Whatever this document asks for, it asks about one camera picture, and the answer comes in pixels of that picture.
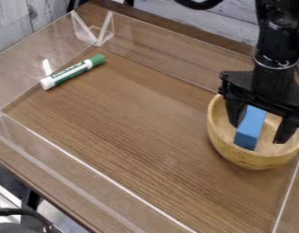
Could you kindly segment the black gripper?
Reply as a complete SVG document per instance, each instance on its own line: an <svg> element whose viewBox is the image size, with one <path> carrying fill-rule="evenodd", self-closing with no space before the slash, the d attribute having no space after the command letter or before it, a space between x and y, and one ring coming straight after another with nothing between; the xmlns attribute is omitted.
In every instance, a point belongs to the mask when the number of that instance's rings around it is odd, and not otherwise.
<svg viewBox="0 0 299 233"><path fill-rule="evenodd" d="M281 117L273 142L285 144L299 128L299 84L295 78L279 91L267 81L261 88L251 88L250 71L223 72L221 79L219 94L225 97L230 124L238 127L247 113L247 105L255 106Z"/></svg>

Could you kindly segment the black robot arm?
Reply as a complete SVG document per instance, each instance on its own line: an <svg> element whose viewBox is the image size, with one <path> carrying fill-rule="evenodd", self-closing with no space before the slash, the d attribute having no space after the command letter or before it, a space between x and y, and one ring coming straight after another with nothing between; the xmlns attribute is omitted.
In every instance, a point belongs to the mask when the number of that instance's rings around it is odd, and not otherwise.
<svg viewBox="0 0 299 233"><path fill-rule="evenodd" d="M259 25L254 69L221 74L219 94L229 121L238 126L247 106L282 117L273 142L286 143L299 129L299 0L255 0Z"/></svg>

